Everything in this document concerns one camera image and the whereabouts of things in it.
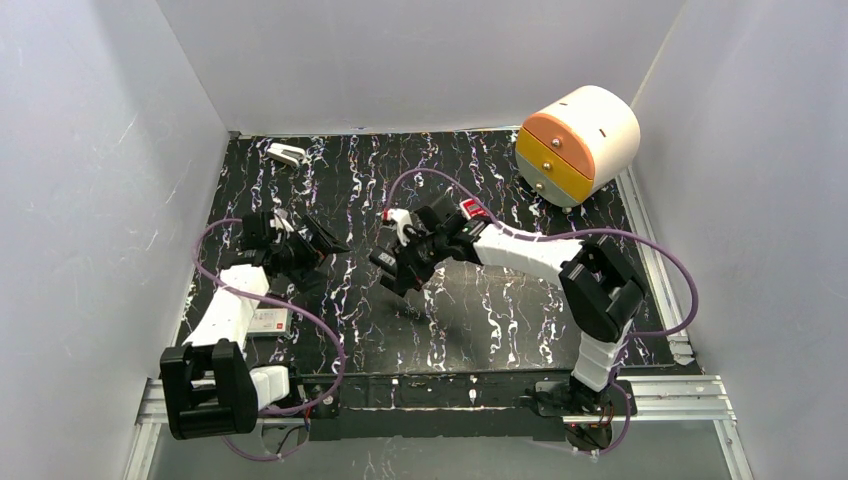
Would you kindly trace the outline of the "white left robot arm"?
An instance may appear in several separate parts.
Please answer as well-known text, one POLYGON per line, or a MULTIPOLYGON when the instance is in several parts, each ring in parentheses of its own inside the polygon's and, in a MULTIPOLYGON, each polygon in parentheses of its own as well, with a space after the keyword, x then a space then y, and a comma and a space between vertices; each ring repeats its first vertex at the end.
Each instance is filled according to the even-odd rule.
POLYGON ((258 307, 265 303, 313 322, 343 360, 339 337, 321 319, 268 293, 277 277, 301 290, 319 285, 322 263, 348 247, 310 217, 293 226, 281 210, 254 212, 233 222, 241 232, 220 272, 213 274, 201 261, 194 262, 216 287, 200 323, 160 357, 168 425, 177 440, 249 433, 263 414, 294 416, 330 400, 343 380, 336 376, 320 395, 309 398, 296 390, 297 376, 286 365, 251 368, 243 349, 258 307))

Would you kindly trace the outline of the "white remote control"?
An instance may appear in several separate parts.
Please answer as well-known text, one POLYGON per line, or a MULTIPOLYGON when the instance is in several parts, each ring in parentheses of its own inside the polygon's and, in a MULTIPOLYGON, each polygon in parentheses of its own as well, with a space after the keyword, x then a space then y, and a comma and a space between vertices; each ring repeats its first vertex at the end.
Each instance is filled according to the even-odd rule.
POLYGON ((483 209, 483 207, 477 201, 475 201, 472 198, 467 198, 467 199, 462 200, 459 203, 459 209, 460 209, 461 214, 467 220, 473 220, 473 219, 487 220, 489 218, 489 215, 486 213, 486 211, 483 209))

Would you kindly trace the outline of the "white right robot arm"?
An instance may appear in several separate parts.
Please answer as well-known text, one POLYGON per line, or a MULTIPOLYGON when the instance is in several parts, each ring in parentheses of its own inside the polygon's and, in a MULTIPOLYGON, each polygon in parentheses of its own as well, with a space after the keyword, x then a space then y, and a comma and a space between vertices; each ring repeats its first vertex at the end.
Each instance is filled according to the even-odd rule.
POLYGON ((566 386, 537 397, 570 412, 601 409, 647 291, 609 236, 544 241, 538 234, 495 225, 472 199, 455 204, 442 198, 414 211, 388 209, 382 222, 395 239, 374 248, 369 260, 382 271, 381 285, 398 296, 421 290, 445 260, 502 267, 559 284, 580 331, 578 358, 566 386))

